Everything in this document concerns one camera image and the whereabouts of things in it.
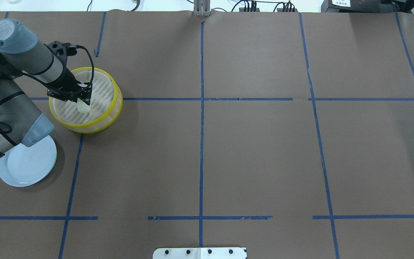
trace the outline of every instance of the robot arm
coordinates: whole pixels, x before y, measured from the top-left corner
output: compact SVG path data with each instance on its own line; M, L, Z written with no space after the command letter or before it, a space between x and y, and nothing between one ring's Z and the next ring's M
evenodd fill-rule
M90 105L93 77L81 85L66 68L67 57L76 49L85 48L58 41L44 45L20 21L0 21L0 158L13 146L32 146L53 131L51 122L13 79L26 75L47 87L53 98L80 99Z

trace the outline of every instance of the white dish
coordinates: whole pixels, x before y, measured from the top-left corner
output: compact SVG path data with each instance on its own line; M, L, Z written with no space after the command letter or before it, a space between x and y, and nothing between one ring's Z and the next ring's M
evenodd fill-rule
M57 149L51 136L31 147L18 144L0 158L0 177L15 187L32 185L52 171L56 160Z

